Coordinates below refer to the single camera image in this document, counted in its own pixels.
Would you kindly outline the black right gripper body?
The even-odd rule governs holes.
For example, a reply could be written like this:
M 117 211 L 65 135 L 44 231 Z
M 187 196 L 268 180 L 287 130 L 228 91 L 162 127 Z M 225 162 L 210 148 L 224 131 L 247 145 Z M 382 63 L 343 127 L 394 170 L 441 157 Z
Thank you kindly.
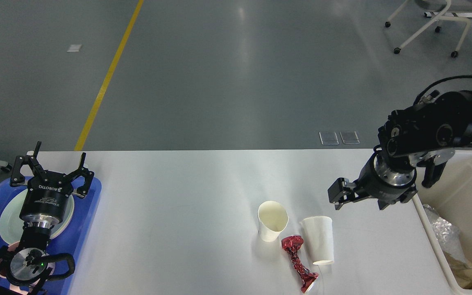
M 416 170 L 396 172 L 379 153 L 373 153 L 358 177 L 360 185 L 377 200 L 392 200 L 416 186 Z

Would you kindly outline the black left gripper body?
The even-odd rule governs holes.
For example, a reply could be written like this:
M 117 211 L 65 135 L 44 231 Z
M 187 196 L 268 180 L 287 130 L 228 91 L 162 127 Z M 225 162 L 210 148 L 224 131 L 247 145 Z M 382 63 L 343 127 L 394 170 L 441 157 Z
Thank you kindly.
M 64 178 L 44 182 L 44 179 L 32 177 L 28 179 L 26 196 L 19 213 L 25 222 L 33 222 L 36 217 L 50 217 L 51 224 L 57 225 L 65 221 L 69 196 L 73 192 L 71 182 Z

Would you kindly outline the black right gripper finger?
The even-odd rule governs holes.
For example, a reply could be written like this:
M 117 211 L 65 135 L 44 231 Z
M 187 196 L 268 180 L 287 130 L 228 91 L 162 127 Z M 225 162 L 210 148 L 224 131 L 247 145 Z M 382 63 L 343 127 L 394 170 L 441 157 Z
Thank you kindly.
M 350 181 L 349 179 L 340 177 L 330 185 L 327 190 L 329 203 L 334 205 L 335 210 L 341 209 L 343 205 L 348 203 L 357 203 L 362 200 L 373 199 L 374 196 L 369 194 L 359 180 Z
M 395 205 L 396 203 L 408 203 L 412 197 L 417 193 L 417 188 L 416 186 L 412 186 L 408 188 L 405 192 L 403 192 L 401 195 L 397 196 L 396 198 L 392 200 L 378 200 L 378 206 L 380 210 L 386 209 L 386 207 L 390 205 Z

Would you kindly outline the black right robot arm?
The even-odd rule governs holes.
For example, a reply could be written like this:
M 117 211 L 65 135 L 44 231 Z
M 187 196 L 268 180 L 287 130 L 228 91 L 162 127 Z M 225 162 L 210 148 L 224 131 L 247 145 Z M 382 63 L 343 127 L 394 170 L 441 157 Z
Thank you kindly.
M 408 203 L 418 192 L 417 168 L 424 168 L 422 187 L 430 188 L 442 176 L 456 148 L 472 147 L 472 91 L 440 94 L 433 86 L 472 75 L 443 78 L 420 92 L 413 105 L 394 110 L 378 129 L 379 144 L 358 179 L 339 178 L 329 187 L 336 210 L 348 203 L 376 199 L 380 210 Z

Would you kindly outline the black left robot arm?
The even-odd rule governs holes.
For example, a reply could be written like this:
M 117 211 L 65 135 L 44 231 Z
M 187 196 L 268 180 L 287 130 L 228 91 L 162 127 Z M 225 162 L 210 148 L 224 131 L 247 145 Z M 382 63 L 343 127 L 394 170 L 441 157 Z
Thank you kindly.
M 46 282 L 64 280 L 75 272 L 70 253 L 48 254 L 51 232 L 64 221 L 69 200 L 84 199 L 90 191 L 94 172 L 86 168 L 86 153 L 69 174 L 45 170 L 38 161 L 41 142 L 32 155 L 16 157 L 9 184 L 25 187 L 25 199 L 19 218 L 23 232 L 13 250 L 0 247 L 0 295 L 19 295 L 19 287 L 29 287 L 37 295 Z

